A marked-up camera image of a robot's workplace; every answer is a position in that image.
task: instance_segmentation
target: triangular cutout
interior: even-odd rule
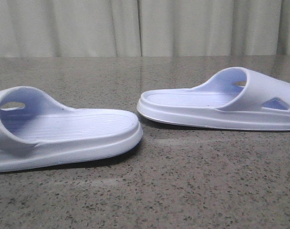
[[[285,103],[278,97],[274,97],[273,99],[264,102],[262,107],[271,108],[271,109],[278,109],[278,110],[288,110],[289,105]]]

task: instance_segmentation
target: foam sandal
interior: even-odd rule
[[[174,125],[287,131],[290,83],[246,68],[227,68],[194,88],[144,92],[137,110]]]
[[[25,106],[2,109],[9,102]],[[0,91],[0,172],[113,157],[142,134],[129,111],[74,109],[33,87]]]

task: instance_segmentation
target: granite countertop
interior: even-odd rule
[[[142,92],[194,87],[230,66],[290,83],[290,56],[0,58],[0,90],[29,85],[67,106],[137,114]],[[290,229],[290,132],[139,118],[143,140],[124,155],[1,173],[0,229]]]

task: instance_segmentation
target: curtain fold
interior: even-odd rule
[[[0,0],[0,57],[290,54],[290,0]]]

